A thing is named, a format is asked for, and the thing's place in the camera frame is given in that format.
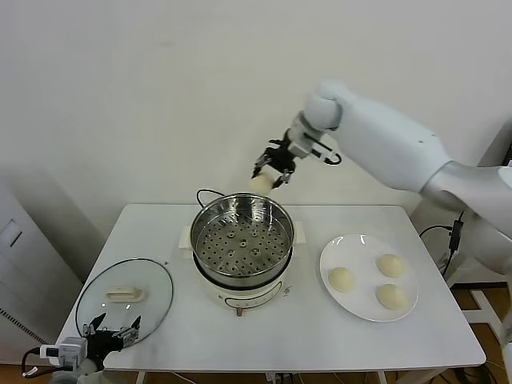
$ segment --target table leg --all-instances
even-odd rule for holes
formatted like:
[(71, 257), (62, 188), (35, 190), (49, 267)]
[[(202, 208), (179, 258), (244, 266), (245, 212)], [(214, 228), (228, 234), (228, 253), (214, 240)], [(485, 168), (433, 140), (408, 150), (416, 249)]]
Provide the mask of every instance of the table leg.
[(265, 377), (268, 382), (275, 384), (275, 372), (265, 372)]
[(146, 372), (141, 370), (138, 372), (135, 384), (144, 384), (146, 382)]
[(423, 384), (435, 378), (444, 370), (445, 368), (437, 368), (436, 370), (412, 370), (397, 380), (396, 384)]
[(387, 384), (387, 378), (386, 378), (386, 374), (384, 373), (384, 371), (378, 370), (377, 376), (378, 376), (379, 384)]

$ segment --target steamed bun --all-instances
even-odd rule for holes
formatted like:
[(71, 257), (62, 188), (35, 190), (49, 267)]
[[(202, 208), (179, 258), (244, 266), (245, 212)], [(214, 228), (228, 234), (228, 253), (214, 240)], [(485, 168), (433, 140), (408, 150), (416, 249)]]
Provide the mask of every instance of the steamed bun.
[(385, 284), (377, 289), (377, 300), (388, 310), (402, 310), (407, 306), (406, 292), (395, 284)]
[(399, 278), (406, 271), (406, 265), (395, 254), (384, 254), (378, 258), (377, 267), (388, 278)]
[(355, 279), (347, 268), (334, 268), (329, 272), (329, 282), (338, 292), (349, 292), (355, 286)]

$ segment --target black power cord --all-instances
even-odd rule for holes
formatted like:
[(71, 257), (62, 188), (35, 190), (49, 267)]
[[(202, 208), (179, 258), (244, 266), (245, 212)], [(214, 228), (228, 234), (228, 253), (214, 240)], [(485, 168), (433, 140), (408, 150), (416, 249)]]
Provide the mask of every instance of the black power cord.
[(448, 230), (450, 233), (450, 244), (448, 248), (450, 249), (450, 256), (448, 257), (448, 261), (446, 262), (445, 268), (442, 271), (442, 275), (448, 271), (448, 267), (450, 267), (451, 259), (453, 258), (455, 252), (458, 251), (458, 246), (461, 242), (461, 233), (464, 222), (462, 221), (462, 216), (464, 215), (464, 211), (458, 216), (457, 220), (454, 220), (454, 224), (452, 226), (429, 226), (425, 228), (420, 234), (419, 237), (423, 236), (429, 230), (433, 230), (434, 228), (443, 228), (444, 230)]
[(452, 230), (451, 226), (429, 226), (428, 228), (425, 228), (422, 230), (422, 232), (419, 234), (419, 237), (426, 234), (429, 230), (435, 230), (436, 228), (443, 228), (444, 230)]
[(25, 352), (22, 358), (22, 376), (24, 378), (39, 378), (45, 374), (52, 374), (53, 372), (57, 372), (59, 370), (72, 370), (71, 368), (65, 368), (63, 366), (57, 367), (57, 368), (50, 368), (49, 370), (43, 370), (41, 372), (34, 372), (33, 374), (28, 374), (26, 372), (26, 358), (29, 357), (29, 354), (35, 354), (36, 356), (39, 356), (39, 348), (33, 348), (31, 350), (28, 350)]

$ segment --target electric steamer pot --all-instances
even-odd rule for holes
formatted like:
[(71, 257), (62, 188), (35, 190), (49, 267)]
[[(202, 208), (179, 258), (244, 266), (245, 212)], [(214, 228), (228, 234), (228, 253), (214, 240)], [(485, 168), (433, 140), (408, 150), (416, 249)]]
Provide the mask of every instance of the electric steamer pot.
[[(221, 195), (204, 206), (201, 192)], [(288, 267), (294, 224), (282, 206), (256, 194), (197, 193), (202, 209), (190, 229), (190, 244), (199, 272), (227, 290), (267, 286)]]

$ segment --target white wall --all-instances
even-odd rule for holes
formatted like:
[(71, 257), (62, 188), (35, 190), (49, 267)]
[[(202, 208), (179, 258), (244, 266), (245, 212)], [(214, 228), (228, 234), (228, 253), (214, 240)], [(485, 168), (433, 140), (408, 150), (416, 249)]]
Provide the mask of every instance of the white wall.
[[(83, 277), (126, 203), (244, 189), (324, 77), (475, 163), (510, 112), (511, 11), (507, 0), (4, 0), (2, 172)], [(307, 160), (274, 196), (418, 202), (350, 161)]]

